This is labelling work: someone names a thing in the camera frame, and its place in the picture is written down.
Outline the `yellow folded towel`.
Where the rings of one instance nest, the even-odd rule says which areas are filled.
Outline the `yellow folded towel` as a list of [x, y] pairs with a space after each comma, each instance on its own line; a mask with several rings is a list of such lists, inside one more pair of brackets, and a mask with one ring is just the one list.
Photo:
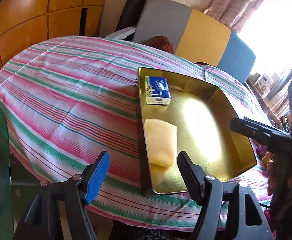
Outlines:
[[144, 122], [148, 157], [151, 164], [170, 168], [177, 158], [177, 127], [159, 119]]

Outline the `blue tissue pack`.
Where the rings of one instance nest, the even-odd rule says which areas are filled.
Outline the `blue tissue pack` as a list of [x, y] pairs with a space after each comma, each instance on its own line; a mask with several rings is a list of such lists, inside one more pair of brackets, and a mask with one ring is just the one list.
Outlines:
[[145, 77], [145, 101], [150, 105], [167, 106], [171, 102], [171, 94], [167, 79], [164, 77]]

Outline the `striped pink green bedspread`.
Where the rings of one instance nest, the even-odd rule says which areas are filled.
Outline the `striped pink green bedspread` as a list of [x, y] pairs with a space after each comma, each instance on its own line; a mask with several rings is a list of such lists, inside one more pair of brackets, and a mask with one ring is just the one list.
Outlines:
[[219, 86], [236, 113], [267, 123], [256, 98], [229, 74], [141, 44], [66, 36], [37, 43], [0, 70], [11, 153], [39, 179], [80, 173], [102, 151], [111, 166], [89, 209], [132, 226], [192, 231], [200, 207], [186, 193], [141, 194], [138, 69]]

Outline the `wooden wardrobe panels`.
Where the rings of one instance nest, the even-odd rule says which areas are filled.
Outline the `wooden wardrobe panels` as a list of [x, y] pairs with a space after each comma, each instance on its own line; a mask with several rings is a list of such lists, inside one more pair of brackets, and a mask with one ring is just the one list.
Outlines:
[[97, 36], [105, 0], [0, 0], [0, 70], [50, 38]]

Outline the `gold metal tray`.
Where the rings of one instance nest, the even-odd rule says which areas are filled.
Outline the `gold metal tray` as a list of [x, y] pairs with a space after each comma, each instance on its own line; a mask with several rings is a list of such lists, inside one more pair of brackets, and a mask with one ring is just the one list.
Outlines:
[[[146, 102], [147, 76], [164, 77], [171, 94], [169, 105]], [[165, 70], [139, 68], [141, 111], [141, 183], [145, 196], [187, 192], [176, 164], [167, 168], [150, 162], [147, 122], [158, 119], [177, 127], [176, 153], [185, 151], [206, 174], [229, 181], [256, 166], [249, 138], [235, 133], [230, 122], [237, 116], [226, 94], [216, 85]]]

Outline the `pink window curtain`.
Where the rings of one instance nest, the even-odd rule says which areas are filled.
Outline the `pink window curtain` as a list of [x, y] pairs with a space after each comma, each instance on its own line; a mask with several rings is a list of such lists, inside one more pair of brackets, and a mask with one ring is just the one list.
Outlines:
[[247, 20], [263, 2], [264, 0], [213, 0], [204, 13], [235, 33], [240, 33]]

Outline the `dark red pillow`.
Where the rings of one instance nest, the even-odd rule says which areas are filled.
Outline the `dark red pillow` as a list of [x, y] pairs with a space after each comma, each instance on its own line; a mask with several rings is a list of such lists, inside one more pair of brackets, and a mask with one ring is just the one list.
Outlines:
[[154, 36], [147, 42], [147, 45], [158, 50], [174, 54], [174, 48], [168, 38], [165, 36]]

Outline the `white box on sill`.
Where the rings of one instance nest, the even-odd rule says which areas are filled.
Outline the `white box on sill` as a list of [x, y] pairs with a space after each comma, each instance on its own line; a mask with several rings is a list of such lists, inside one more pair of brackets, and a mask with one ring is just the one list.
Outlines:
[[269, 89], [272, 83], [273, 79], [267, 76], [267, 74], [263, 74], [256, 80], [254, 86], [258, 88], [260, 92], [264, 93]]

